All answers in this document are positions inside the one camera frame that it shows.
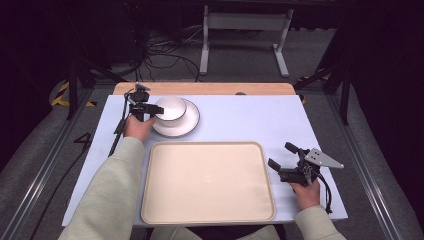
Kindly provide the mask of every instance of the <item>person's hand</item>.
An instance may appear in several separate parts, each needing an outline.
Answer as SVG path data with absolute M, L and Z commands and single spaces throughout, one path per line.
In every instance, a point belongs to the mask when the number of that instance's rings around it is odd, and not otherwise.
M 301 210 L 320 205 L 320 185 L 315 180 L 312 185 L 304 187 L 298 183 L 289 183 L 296 192 L 297 204 Z
M 125 123 L 124 137 L 135 137 L 144 142 L 149 136 L 150 128 L 155 123 L 156 118 L 150 118 L 145 122 L 140 122 L 134 115 L 130 115 Z

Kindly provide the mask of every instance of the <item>white plate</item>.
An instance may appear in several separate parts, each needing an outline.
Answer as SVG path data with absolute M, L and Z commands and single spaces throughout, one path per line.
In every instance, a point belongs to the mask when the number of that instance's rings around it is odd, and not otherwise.
M 189 100 L 183 100 L 187 105 L 187 109 L 186 113 L 182 117 L 181 123 L 176 126 L 168 127 L 156 121 L 156 123 L 153 125 L 153 129 L 155 129 L 156 132 L 165 137 L 177 138 L 186 135 L 197 126 L 200 120 L 199 109 Z

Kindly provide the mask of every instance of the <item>gray carpet floor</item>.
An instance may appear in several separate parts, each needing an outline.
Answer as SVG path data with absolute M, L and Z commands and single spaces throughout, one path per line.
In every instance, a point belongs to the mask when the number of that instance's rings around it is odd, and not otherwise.
M 283 49 L 290 77 L 282 78 L 271 45 L 278 39 L 278 33 L 252 33 L 219 31 L 211 35 L 209 69 L 206 76 L 200 76 L 204 82 L 288 82 L 296 83 L 302 76 L 313 74 L 331 37 L 333 30 L 290 31 Z M 192 38 L 190 44 L 177 49 L 172 54 L 184 56 L 195 64 L 200 62 L 200 36 Z M 176 58 L 169 56 L 152 56 L 151 64 L 166 67 L 174 63 Z M 125 64 L 116 65 L 115 72 L 128 68 Z M 169 68 L 152 68 L 142 66 L 140 74 L 143 81 L 194 81 L 195 66 L 179 60 Z M 135 74 L 124 76 L 134 80 Z M 349 126 L 340 124 L 340 118 L 334 113 L 334 102 L 339 101 L 340 94 L 326 96 L 320 91 L 322 82 L 316 82 L 298 91 L 306 98 L 305 111 L 315 131 L 322 150 L 338 161 L 344 163 L 345 169 L 332 170 L 349 218 L 335 222 L 337 229 L 347 239 L 424 239 L 422 230 L 416 220 L 415 213 L 409 205 L 401 188 L 394 179 L 390 168 L 370 131 L 366 118 L 353 93 L 349 103 Z M 29 239 L 36 229 L 34 239 L 57 239 L 63 228 L 61 221 L 71 197 L 79 172 L 84 163 L 85 154 L 70 168 L 80 155 L 82 143 L 74 140 L 86 133 L 94 134 L 106 98 L 113 92 L 114 84 L 109 80 L 99 80 L 95 89 L 89 91 L 89 100 L 96 101 L 96 107 L 83 107 L 71 127 L 69 136 L 64 140 L 63 149 L 58 153 L 58 161 L 48 176 L 41 194 L 37 196 L 32 210 L 23 219 L 22 227 L 16 232 L 16 239 Z M 33 179 L 49 156 L 52 146 L 66 124 L 68 109 L 55 106 L 53 111 L 37 126 L 31 135 L 22 143 L 9 164 L 0 174 L 0 234 L 8 229 L 10 221 L 25 197 Z M 378 186 L 387 209 L 393 219 L 398 236 L 389 236 L 384 224 L 378 218 L 370 195 L 364 183 L 355 155 L 349 147 L 345 132 L 351 133 L 361 153 L 363 162 Z M 65 176 L 58 190 L 55 187 Z M 301 233 L 294 223 L 285 224 L 287 239 L 302 239 Z M 131 239 L 142 239 L 144 230 L 135 228 Z

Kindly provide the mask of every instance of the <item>person's right hand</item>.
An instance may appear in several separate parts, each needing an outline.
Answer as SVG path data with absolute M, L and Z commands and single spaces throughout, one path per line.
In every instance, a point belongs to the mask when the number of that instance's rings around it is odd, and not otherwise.
M 298 183 L 289 183 L 296 192 L 297 204 L 301 210 L 320 205 L 320 185 L 315 180 L 312 185 L 304 187 Z

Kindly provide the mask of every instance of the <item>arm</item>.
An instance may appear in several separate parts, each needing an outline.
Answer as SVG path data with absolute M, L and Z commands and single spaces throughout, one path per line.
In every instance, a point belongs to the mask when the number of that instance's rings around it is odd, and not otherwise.
M 295 221 L 305 240 L 345 239 L 320 205 L 320 186 L 317 180 L 306 188 L 297 183 L 290 183 L 290 185 L 296 192 L 297 202 L 302 210 L 296 215 Z
M 129 239 L 134 224 L 144 141 L 154 119 L 130 116 L 117 151 L 94 175 L 59 239 Z

